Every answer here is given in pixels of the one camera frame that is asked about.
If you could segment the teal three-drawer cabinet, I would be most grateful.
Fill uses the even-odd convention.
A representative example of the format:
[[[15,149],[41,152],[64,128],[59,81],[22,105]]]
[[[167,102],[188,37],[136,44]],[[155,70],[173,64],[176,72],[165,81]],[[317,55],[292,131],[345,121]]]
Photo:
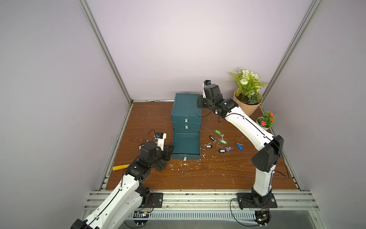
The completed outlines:
[[[202,110],[197,107],[198,94],[175,95],[172,122],[176,133],[198,134],[202,123]]]

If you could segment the keys with green tag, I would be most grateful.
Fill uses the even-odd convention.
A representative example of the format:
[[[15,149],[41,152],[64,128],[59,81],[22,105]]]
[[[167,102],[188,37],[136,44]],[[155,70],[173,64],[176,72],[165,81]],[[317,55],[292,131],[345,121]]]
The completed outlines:
[[[220,132],[219,130],[215,130],[215,132],[216,132],[218,135],[220,135],[221,137],[223,137],[223,136],[224,136],[224,134],[223,134],[222,132]]]

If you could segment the teal bottom drawer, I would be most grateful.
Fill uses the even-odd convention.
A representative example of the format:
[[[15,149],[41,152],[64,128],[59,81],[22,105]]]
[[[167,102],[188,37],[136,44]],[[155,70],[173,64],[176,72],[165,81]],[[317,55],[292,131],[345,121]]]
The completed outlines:
[[[200,160],[201,144],[200,131],[184,132],[183,130],[173,130],[173,146],[172,159],[179,160]]]

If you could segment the keys with black tag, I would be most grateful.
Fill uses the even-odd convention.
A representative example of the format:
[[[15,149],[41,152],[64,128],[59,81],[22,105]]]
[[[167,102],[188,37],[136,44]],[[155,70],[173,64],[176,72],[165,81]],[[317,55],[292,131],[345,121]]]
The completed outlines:
[[[212,140],[213,143],[217,142],[216,139],[213,136],[210,135],[209,137],[210,137],[210,139]]]

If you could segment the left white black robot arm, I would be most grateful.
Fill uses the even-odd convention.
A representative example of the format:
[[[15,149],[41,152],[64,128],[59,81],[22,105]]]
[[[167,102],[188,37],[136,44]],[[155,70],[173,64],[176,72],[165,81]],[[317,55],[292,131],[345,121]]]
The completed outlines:
[[[117,229],[141,205],[147,206],[151,190],[143,185],[151,169],[161,171],[171,159],[174,146],[148,141],[140,155],[128,166],[112,193],[84,220],[77,219],[72,229]]]

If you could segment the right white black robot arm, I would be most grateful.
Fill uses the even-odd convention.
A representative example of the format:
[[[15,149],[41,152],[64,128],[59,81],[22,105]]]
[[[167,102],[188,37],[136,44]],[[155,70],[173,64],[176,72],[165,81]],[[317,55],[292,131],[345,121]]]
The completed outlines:
[[[203,83],[203,94],[197,99],[197,107],[210,109],[234,125],[258,150],[252,157],[256,172],[251,198],[257,206],[266,204],[271,199],[272,179],[284,139],[263,130],[233,99],[224,99],[219,86],[210,80]]]

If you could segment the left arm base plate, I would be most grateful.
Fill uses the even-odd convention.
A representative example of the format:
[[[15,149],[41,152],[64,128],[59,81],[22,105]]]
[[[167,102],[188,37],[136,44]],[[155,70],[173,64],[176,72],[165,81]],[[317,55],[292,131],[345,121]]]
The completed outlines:
[[[151,192],[147,197],[143,198],[142,204],[139,206],[142,208],[162,208],[164,200],[164,194],[162,192]]]

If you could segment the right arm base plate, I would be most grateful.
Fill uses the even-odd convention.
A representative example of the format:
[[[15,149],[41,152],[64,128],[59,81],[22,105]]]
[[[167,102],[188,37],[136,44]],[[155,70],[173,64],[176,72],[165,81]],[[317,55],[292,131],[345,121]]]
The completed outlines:
[[[255,193],[238,192],[236,194],[239,208],[243,209],[264,209],[264,208],[278,208],[273,193],[269,192],[265,196],[259,196]]]

